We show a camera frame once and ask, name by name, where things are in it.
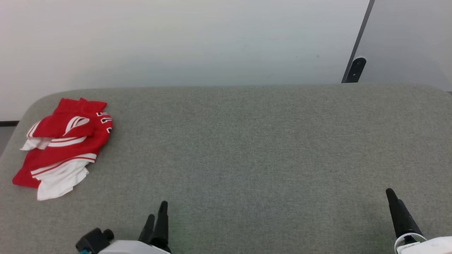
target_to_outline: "white wall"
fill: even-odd
[[[368,0],[3,0],[0,121],[94,87],[339,83]]]
[[[355,57],[359,82],[411,82],[452,91],[452,1],[375,0]]]

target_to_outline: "robotic arm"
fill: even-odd
[[[394,244],[395,254],[450,254],[452,253],[452,236],[437,237],[427,240],[419,229],[405,204],[395,192],[386,190],[397,240]]]
[[[110,229],[99,228],[84,235],[75,245],[80,254],[171,254],[168,247],[168,202],[163,201],[157,214],[150,214],[138,241],[115,240]]]
[[[452,254],[452,236],[427,240],[395,192],[386,190],[397,240],[395,254]],[[163,201],[157,214],[150,214],[138,240],[113,240],[109,229],[99,228],[84,235],[75,245],[80,254],[171,254],[168,247],[168,203]]]

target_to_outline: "red and white cloth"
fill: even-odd
[[[105,102],[61,99],[52,115],[27,133],[21,150],[29,151],[13,184],[38,188],[38,200],[60,197],[89,173],[112,130]]]

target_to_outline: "black connector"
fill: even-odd
[[[113,238],[114,235],[110,229],[106,229],[102,232],[99,228],[95,228],[80,238],[80,240],[75,244],[75,247],[79,252],[87,250],[92,254],[97,254],[109,246],[110,241],[113,240]]]

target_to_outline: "printed number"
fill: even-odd
[[[106,122],[108,122],[108,121],[113,121],[113,119],[112,119],[112,118],[102,118],[100,121],[101,121],[102,123],[106,123]]]

